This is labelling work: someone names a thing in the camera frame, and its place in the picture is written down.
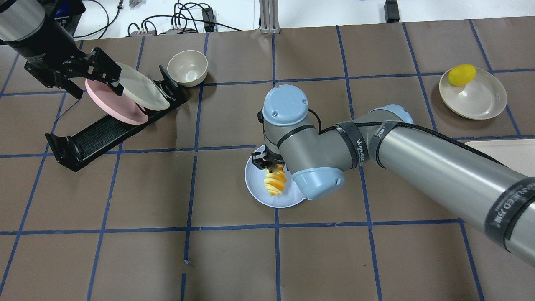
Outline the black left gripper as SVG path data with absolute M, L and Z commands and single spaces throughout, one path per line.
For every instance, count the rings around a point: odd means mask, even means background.
M 84 76 L 87 72 L 87 79 L 111 86 L 120 85 L 122 68 L 98 47 L 87 55 L 76 46 L 59 49 L 27 46 L 24 48 L 24 57 L 27 59 L 24 69 L 41 84 L 48 88 L 63 89 L 76 100 L 82 99 L 84 92 L 71 78 Z

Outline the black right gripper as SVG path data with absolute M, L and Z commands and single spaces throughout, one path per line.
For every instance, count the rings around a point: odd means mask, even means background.
M 268 170 L 270 173 L 286 165 L 283 157 L 269 150 L 266 145 L 251 153 L 251 162 L 258 170 Z

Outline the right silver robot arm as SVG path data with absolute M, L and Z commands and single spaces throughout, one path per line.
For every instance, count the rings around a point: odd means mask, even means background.
M 306 94 L 291 84 L 268 91 L 257 117 L 259 170 L 284 164 L 306 199 L 340 188 L 346 170 L 371 160 L 411 183 L 507 252 L 534 265 L 534 178 L 469 145 L 413 124 L 400 105 L 371 110 L 319 131 Z

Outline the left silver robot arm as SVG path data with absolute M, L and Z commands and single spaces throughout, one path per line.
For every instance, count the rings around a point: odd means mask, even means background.
M 36 0 L 2 0 L 0 36 L 27 62 L 25 69 L 42 85 L 57 87 L 76 99 L 83 91 L 73 78 L 101 82 L 120 96 L 122 69 L 100 48 L 82 52 L 74 38 Z

